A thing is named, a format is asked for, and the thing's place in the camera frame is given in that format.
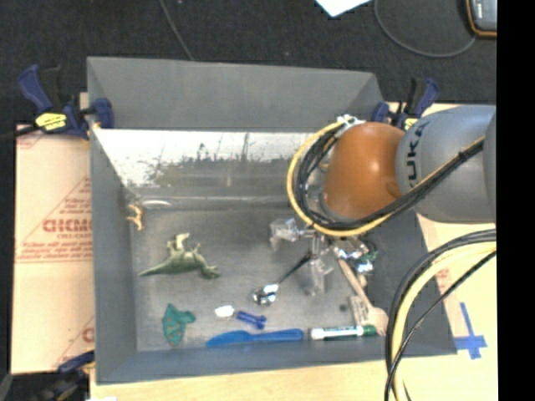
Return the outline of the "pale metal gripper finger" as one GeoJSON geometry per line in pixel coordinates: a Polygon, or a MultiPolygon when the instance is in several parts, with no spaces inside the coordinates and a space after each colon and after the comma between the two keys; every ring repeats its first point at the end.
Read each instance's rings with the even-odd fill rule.
{"type": "Polygon", "coordinates": [[[311,261],[298,271],[298,282],[308,296],[323,295],[333,285],[333,271],[323,261],[311,261]]]}
{"type": "Polygon", "coordinates": [[[270,244],[278,250],[282,241],[295,242],[301,237],[301,231],[294,218],[279,218],[272,221],[270,228],[270,244]]]}

